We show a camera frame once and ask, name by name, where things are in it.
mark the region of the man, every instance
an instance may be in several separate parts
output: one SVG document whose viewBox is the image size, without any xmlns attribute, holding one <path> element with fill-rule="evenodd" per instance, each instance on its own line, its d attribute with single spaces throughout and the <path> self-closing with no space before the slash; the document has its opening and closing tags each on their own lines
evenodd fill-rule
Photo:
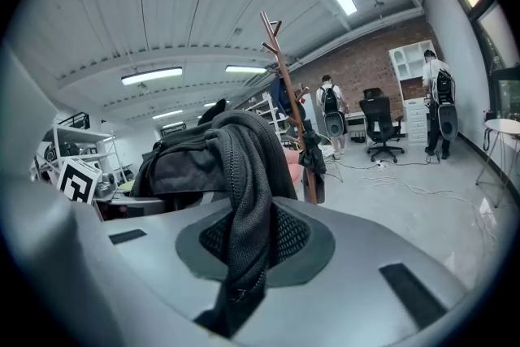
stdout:
<svg viewBox="0 0 520 347">
<path fill-rule="evenodd" d="M 346 132 L 347 132 L 347 122 L 345 121 L 345 111 L 349 112 L 349 105 L 346 103 L 343 93 L 341 89 L 332 83 L 332 78 L 329 75 L 322 77 L 322 86 L 316 91 L 316 103 L 318 106 L 322 108 L 323 117 L 325 116 L 325 111 L 323 108 L 323 100 L 326 97 L 326 92 L 328 89 L 332 89 L 332 92 L 336 95 L 336 102 L 338 109 L 337 111 L 343 117 L 343 133 L 339 137 L 332 137 L 332 147 L 334 148 L 334 158 L 339 159 L 341 155 L 345 154 L 345 143 L 346 143 Z"/>
<path fill-rule="evenodd" d="M 437 59 L 436 54 L 432 50 L 426 50 L 424 52 L 424 59 L 426 64 L 422 67 L 422 86 L 427 91 L 427 97 L 430 98 L 430 138 L 428 140 L 428 146 L 424 150 L 430 156 L 435 154 L 437 147 L 437 141 L 440 135 L 439 115 L 435 97 L 437 92 L 437 76 L 439 70 L 445 70 L 449 73 L 449 65 L 443 63 Z M 449 141 L 443 138 L 442 140 L 442 159 L 448 159 L 449 157 Z"/>
</svg>

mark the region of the black office chair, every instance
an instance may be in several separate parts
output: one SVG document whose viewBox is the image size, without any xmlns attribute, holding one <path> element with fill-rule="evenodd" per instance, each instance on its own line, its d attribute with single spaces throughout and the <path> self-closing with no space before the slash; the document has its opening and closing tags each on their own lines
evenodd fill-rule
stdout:
<svg viewBox="0 0 520 347">
<path fill-rule="evenodd" d="M 388 146 L 387 141 L 397 138 L 401 133 L 402 116 L 399 116 L 396 119 L 399 124 L 393 126 L 392 117 L 390 115 L 390 100 L 385 96 L 361 100 L 359 106 L 366 116 L 366 133 L 376 144 L 381 144 L 379 146 L 375 145 L 368 148 L 366 151 L 368 154 L 375 151 L 370 160 L 374 162 L 375 157 L 384 152 L 385 154 L 391 155 L 393 157 L 393 162 L 396 163 L 397 158 L 392 151 L 400 150 L 403 154 L 405 150 L 398 146 Z M 379 132 L 374 131 L 375 122 L 378 122 L 379 124 Z"/>
</svg>

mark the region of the black and white marker sign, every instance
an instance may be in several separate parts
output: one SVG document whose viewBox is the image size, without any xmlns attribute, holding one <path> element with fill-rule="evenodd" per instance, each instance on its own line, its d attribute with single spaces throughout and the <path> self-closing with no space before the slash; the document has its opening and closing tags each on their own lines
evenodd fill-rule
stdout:
<svg viewBox="0 0 520 347">
<path fill-rule="evenodd" d="M 90 204 L 101 174 L 102 171 L 81 159 L 68 159 L 59 175 L 58 189 L 73 201 Z"/>
</svg>

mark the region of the white shirt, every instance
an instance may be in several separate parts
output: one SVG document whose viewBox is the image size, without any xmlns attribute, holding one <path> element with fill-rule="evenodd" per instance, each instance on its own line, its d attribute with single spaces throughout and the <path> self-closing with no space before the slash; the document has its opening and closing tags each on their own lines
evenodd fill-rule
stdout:
<svg viewBox="0 0 520 347">
<path fill-rule="evenodd" d="M 322 87 L 324 90 L 330 89 L 332 87 L 332 83 L 323 83 Z M 343 93 L 341 92 L 341 89 L 337 85 L 334 85 L 334 89 L 332 91 L 336 94 L 336 98 L 338 101 L 338 110 L 344 111 L 344 109 L 343 109 L 344 100 L 343 100 Z M 322 95 L 323 95 L 323 90 L 318 89 L 318 91 L 316 91 L 316 104 L 318 104 L 318 106 L 320 106 L 320 108 L 322 107 Z"/>
<path fill-rule="evenodd" d="M 431 85 L 431 91 L 434 96 L 437 93 L 437 76 L 439 75 L 439 70 L 445 70 L 449 74 L 449 65 L 437 58 L 430 59 L 430 61 L 422 67 L 422 85 L 424 87 Z"/>
</svg>

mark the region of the chair backrest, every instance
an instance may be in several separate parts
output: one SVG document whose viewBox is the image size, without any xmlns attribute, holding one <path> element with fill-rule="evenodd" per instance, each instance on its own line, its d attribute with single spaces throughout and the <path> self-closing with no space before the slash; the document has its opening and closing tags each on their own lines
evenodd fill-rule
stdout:
<svg viewBox="0 0 520 347">
<path fill-rule="evenodd" d="M 369 100 L 361 100 L 359 106 L 366 116 L 366 132 L 373 141 L 386 141 L 393 134 L 390 99 L 379 96 Z M 374 132 L 375 122 L 379 125 L 379 137 Z"/>
<path fill-rule="evenodd" d="M 363 90 L 363 96 L 365 100 L 369 100 L 371 98 L 380 97 L 383 95 L 383 91 L 379 87 L 373 87 L 371 89 Z"/>
</svg>

